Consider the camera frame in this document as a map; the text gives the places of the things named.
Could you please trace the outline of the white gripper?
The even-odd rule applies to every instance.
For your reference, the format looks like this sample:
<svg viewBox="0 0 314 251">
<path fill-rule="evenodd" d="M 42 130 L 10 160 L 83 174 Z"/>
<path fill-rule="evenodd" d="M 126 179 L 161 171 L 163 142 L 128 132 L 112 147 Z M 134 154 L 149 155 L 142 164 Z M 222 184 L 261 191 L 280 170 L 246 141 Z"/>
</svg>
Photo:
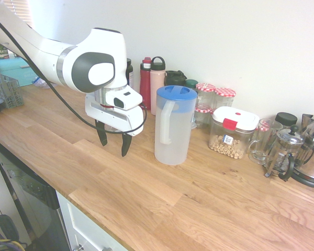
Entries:
<svg viewBox="0 0 314 251">
<path fill-rule="evenodd" d="M 85 98 L 86 114 L 95 119 L 96 131 L 102 146 L 105 146 L 107 134 L 105 124 L 117 129 L 122 134 L 121 155 L 126 156 L 132 141 L 132 136 L 136 136 L 143 131 L 143 111 L 139 106 L 129 110 L 123 110 L 117 107 L 105 108 L 99 104 L 93 93 L 87 94 Z"/>
</svg>

